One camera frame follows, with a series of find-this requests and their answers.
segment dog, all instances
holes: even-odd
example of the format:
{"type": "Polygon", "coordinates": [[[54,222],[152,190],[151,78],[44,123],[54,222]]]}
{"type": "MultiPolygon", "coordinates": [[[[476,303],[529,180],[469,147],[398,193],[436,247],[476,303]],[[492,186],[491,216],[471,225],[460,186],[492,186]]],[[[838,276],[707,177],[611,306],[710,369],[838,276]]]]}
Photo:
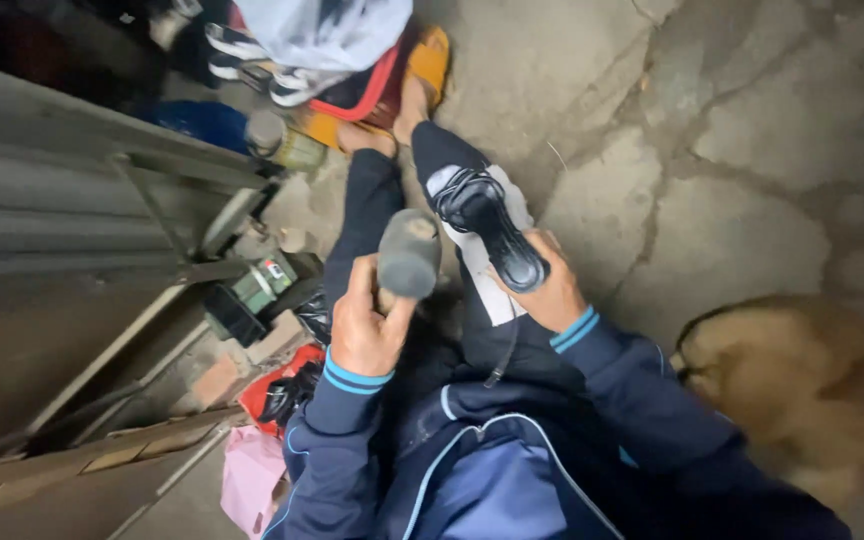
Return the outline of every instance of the dog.
{"type": "Polygon", "coordinates": [[[679,380],[745,433],[767,474],[844,510],[864,477],[864,318],[820,296],[767,296],[689,322],[679,380]]]}

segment zipper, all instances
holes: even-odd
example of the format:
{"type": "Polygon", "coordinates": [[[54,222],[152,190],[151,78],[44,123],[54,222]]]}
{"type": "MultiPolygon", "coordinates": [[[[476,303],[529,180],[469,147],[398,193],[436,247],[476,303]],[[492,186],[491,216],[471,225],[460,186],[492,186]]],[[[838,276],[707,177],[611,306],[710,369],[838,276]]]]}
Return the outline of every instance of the zipper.
{"type": "Polygon", "coordinates": [[[565,480],[568,481],[568,485],[572,487],[572,490],[579,496],[579,499],[585,503],[585,506],[588,507],[589,510],[595,514],[596,517],[599,518],[599,521],[602,522],[603,525],[617,538],[618,540],[625,540],[625,536],[622,535],[621,532],[618,531],[618,528],[609,521],[609,518],[606,517],[605,513],[599,508],[595,502],[592,501],[589,496],[586,495],[581,488],[579,488],[579,484],[575,483],[575,480],[572,479],[572,476],[569,472],[566,471],[566,468],[563,466],[562,461],[559,460],[559,455],[556,453],[555,448],[552,446],[551,441],[549,441],[548,436],[546,435],[546,431],[543,429],[541,425],[535,420],[525,416],[524,414],[520,414],[518,412],[510,412],[509,414],[503,414],[501,416],[496,416],[495,418],[489,419],[486,423],[482,425],[469,425],[463,427],[461,431],[455,434],[452,437],[452,440],[445,445],[445,448],[442,449],[438,453],[438,456],[435,458],[435,461],[429,465],[429,468],[425,471],[425,476],[422,477],[422,482],[418,485],[418,495],[415,497],[415,503],[412,507],[412,515],[409,517],[409,525],[405,528],[405,534],[402,535],[402,540],[409,540],[409,536],[412,535],[412,531],[416,526],[416,522],[419,521],[419,511],[422,509],[423,499],[426,497],[426,489],[428,489],[429,481],[432,478],[432,473],[435,472],[436,467],[439,466],[439,462],[442,461],[442,458],[449,453],[449,450],[452,450],[452,447],[455,446],[459,439],[462,438],[468,432],[475,432],[475,439],[479,442],[485,440],[486,430],[493,423],[498,422],[499,420],[506,420],[509,418],[521,418],[529,423],[531,423],[538,430],[538,433],[542,436],[542,439],[545,441],[545,447],[548,449],[549,455],[552,456],[552,460],[555,461],[556,467],[558,467],[558,472],[565,477],[565,480]]]}

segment foot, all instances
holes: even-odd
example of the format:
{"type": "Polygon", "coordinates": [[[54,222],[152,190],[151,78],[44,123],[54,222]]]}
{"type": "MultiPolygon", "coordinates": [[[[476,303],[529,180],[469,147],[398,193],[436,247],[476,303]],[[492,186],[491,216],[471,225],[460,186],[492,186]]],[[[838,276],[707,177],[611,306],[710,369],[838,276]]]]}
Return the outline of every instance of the foot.
{"type": "MultiPolygon", "coordinates": [[[[447,46],[440,43],[438,39],[432,39],[426,45],[440,52],[448,50],[447,46]]],[[[412,144],[412,132],[416,126],[429,119],[434,99],[435,87],[428,80],[410,75],[402,81],[402,102],[398,117],[391,126],[391,132],[400,144],[405,146],[412,144]]]]}
{"type": "Polygon", "coordinates": [[[347,154],[353,154],[356,150],[371,148],[378,151],[386,158],[392,159],[396,156],[398,145],[390,136],[360,128],[353,123],[344,123],[339,126],[336,133],[339,148],[347,154]]]}

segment black pants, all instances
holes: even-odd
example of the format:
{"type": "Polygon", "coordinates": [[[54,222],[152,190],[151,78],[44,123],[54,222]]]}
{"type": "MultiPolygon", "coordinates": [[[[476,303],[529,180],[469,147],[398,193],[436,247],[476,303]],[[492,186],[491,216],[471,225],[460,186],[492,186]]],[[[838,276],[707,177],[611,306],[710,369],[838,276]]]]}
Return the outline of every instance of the black pants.
{"type": "MultiPolygon", "coordinates": [[[[469,143],[431,121],[415,128],[412,149],[426,198],[426,183],[439,169],[485,168],[490,164],[469,143]]],[[[396,163],[376,150],[359,150],[352,156],[342,233],[325,261],[323,282],[330,313],[335,302],[346,293],[353,260],[377,252],[389,219],[405,208],[400,176],[396,163]]],[[[465,264],[460,266],[465,304],[461,345],[450,343],[432,325],[416,317],[396,368],[398,382],[393,385],[390,381],[388,392],[412,401],[456,380],[485,381],[506,357],[509,357],[506,380],[581,392],[582,374],[563,362],[549,346],[552,332],[529,315],[493,326],[469,270],[465,264]]]]}

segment person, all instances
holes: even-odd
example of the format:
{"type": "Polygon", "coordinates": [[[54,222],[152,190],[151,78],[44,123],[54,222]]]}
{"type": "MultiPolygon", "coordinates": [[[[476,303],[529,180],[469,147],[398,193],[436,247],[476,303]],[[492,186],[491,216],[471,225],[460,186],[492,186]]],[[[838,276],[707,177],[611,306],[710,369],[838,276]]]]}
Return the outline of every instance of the person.
{"type": "MultiPolygon", "coordinates": [[[[410,74],[393,128],[427,197],[444,167],[489,165],[429,120],[437,93],[410,74]]],[[[404,206],[397,144],[354,126],[339,141],[352,158],[324,267],[332,342],[314,397],[286,426],[293,487],[264,539],[851,537],[757,469],[736,426],[678,384],[659,347],[589,305],[547,232],[525,232],[550,266],[538,289],[495,281],[527,314],[494,324],[463,263],[458,345],[414,316],[415,300],[379,315],[376,251],[404,206]]]]}

